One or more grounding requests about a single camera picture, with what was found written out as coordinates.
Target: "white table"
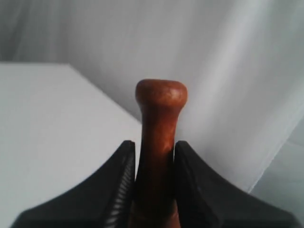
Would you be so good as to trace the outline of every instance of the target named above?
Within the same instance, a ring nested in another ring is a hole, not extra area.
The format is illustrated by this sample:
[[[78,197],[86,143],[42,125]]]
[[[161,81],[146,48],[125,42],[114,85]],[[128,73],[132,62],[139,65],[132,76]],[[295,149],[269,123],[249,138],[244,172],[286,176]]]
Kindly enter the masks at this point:
[[[0,64],[0,227],[97,170],[141,124],[69,65]]]

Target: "black curved piece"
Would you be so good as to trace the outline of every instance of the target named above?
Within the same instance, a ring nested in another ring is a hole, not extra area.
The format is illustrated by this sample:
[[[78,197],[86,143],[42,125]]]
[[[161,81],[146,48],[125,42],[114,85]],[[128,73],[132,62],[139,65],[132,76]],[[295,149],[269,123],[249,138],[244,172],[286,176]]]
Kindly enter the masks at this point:
[[[135,176],[135,144],[124,141],[85,181],[26,210],[12,228],[126,228]]]
[[[299,228],[289,212],[236,188],[185,141],[175,146],[175,191],[182,228]]]

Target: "white fabric backdrop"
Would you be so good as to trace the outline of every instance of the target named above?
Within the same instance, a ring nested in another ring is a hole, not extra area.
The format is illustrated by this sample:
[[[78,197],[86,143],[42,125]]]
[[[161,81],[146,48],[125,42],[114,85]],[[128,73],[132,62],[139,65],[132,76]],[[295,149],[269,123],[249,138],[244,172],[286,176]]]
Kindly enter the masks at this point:
[[[139,119],[140,79],[182,81],[177,139],[250,191],[304,115],[303,11],[301,0],[0,0],[0,54],[69,62]]]

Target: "wooden handle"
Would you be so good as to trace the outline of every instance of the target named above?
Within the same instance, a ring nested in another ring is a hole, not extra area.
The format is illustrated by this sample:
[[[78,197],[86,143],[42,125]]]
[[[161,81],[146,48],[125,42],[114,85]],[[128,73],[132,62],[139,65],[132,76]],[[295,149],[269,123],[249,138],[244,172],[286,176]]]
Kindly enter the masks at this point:
[[[176,81],[145,79],[137,84],[136,100],[142,111],[142,145],[129,227],[178,228],[173,147],[187,88]]]

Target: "white surface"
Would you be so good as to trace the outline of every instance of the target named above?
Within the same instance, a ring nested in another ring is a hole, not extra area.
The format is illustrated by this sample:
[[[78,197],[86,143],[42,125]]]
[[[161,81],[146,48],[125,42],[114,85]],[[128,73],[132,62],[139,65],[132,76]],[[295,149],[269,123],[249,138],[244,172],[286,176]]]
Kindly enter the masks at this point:
[[[252,194],[294,213],[304,225],[304,118],[281,148]]]
[[[3,59],[69,62],[138,119],[139,80],[184,82],[177,139],[244,190],[304,114],[304,1],[0,2]]]
[[[0,227],[83,181],[123,140],[138,152],[140,138],[141,124],[70,66],[0,64]]]

